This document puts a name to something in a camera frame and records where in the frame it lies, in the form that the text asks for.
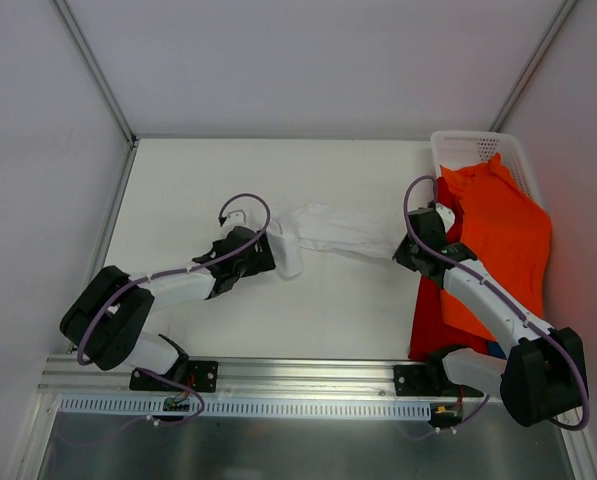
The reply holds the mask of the white t shirt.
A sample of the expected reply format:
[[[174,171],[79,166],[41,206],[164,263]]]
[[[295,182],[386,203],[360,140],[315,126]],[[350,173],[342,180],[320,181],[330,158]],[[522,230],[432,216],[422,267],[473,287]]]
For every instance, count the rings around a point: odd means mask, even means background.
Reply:
[[[309,204],[274,213],[266,233],[278,273],[292,278],[303,271],[304,250],[387,260],[404,237],[404,227],[380,217]]]

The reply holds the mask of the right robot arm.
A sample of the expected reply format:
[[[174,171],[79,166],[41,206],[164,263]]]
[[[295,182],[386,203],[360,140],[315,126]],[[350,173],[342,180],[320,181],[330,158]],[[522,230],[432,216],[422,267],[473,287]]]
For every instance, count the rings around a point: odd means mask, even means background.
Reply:
[[[425,372],[427,387],[448,395],[459,385],[500,399],[508,414],[529,427],[549,421],[581,431],[590,420],[584,349],[571,328],[556,329],[505,290],[476,254],[449,243],[437,206],[405,216],[407,234],[393,255],[457,299],[493,336],[503,358],[461,347]]]

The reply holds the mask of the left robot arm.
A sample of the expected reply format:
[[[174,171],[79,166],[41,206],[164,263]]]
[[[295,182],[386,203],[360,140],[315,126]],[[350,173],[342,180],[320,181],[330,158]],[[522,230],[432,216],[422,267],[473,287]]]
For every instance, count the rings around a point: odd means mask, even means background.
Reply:
[[[210,251],[190,264],[132,276],[115,265],[102,268],[60,322],[60,332],[77,346],[76,361],[110,371],[132,367],[163,389],[186,381],[189,355],[163,334],[144,331],[150,314],[228,293],[243,278],[275,269],[264,230],[233,227]]]

